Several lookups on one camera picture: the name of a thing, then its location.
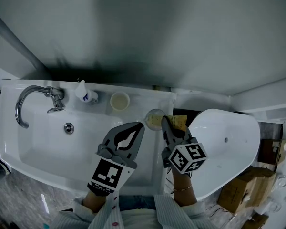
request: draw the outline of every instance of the plastic bottle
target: plastic bottle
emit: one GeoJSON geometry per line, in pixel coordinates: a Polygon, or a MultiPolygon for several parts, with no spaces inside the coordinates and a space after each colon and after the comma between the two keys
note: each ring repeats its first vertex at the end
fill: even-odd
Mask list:
{"type": "Polygon", "coordinates": [[[94,104],[98,102],[98,94],[86,89],[84,80],[75,89],[75,95],[84,103],[94,104]]]}

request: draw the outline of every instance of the chrome faucet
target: chrome faucet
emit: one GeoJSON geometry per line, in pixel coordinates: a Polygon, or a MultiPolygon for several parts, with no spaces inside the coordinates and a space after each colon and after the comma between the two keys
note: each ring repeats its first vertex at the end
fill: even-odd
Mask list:
{"type": "Polygon", "coordinates": [[[22,117],[21,117],[21,109],[22,109],[22,105],[24,102],[24,99],[32,92],[39,92],[39,93],[43,93],[46,97],[51,97],[53,104],[54,104],[54,108],[49,109],[47,111],[47,113],[52,113],[52,112],[56,112],[56,111],[61,111],[65,108],[65,106],[63,105],[63,103],[61,102],[61,100],[64,98],[65,93],[63,90],[61,89],[57,89],[57,88],[53,88],[51,86],[47,86],[47,87],[41,87],[41,86],[29,86],[26,89],[23,90],[23,92],[20,94],[17,103],[16,103],[16,107],[15,107],[15,117],[16,117],[16,121],[18,122],[19,125],[21,125],[23,128],[29,128],[29,123],[23,121],[22,117]]]}

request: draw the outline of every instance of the marble floor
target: marble floor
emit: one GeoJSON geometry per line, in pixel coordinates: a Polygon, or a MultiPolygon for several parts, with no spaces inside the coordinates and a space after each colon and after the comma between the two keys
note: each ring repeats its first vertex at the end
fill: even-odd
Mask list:
{"type": "MultiPolygon", "coordinates": [[[[260,129],[262,139],[281,137],[280,124],[260,123],[260,129]]],[[[208,216],[220,208],[217,205],[219,194],[220,190],[204,199],[208,216]]],[[[42,229],[44,223],[50,225],[59,210],[70,208],[72,200],[79,195],[46,185],[13,170],[0,181],[0,222],[6,225],[15,222],[20,229],[42,229]],[[41,194],[45,196],[49,213],[44,208],[41,194]]],[[[241,229],[252,211],[251,208],[243,210],[227,223],[232,215],[220,209],[210,220],[218,228],[241,229]]]]}

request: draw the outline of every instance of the shirt sleeve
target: shirt sleeve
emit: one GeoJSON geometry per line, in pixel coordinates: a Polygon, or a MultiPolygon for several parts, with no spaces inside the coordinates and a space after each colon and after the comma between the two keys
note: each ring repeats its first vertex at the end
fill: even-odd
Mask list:
{"type": "Polygon", "coordinates": [[[51,229],[87,229],[95,215],[92,210],[82,205],[82,198],[73,202],[73,212],[60,211],[51,223],[51,229]]]}
{"type": "Polygon", "coordinates": [[[197,202],[181,208],[199,229],[217,229],[205,214],[204,202],[197,202]]]}

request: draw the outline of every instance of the brown box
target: brown box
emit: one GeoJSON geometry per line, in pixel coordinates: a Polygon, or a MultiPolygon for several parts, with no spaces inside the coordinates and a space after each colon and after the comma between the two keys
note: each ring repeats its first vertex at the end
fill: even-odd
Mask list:
{"type": "Polygon", "coordinates": [[[261,228],[263,225],[265,225],[266,221],[268,220],[268,216],[266,215],[259,215],[257,213],[255,213],[252,216],[251,220],[247,220],[242,229],[259,229],[261,228]]]}
{"type": "Polygon", "coordinates": [[[278,165],[285,160],[286,140],[284,139],[263,139],[261,140],[258,154],[258,162],[271,165],[278,165]]]}
{"type": "Polygon", "coordinates": [[[270,194],[275,177],[269,169],[250,166],[223,187],[218,204],[232,213],[259,206],[270,194]]]}

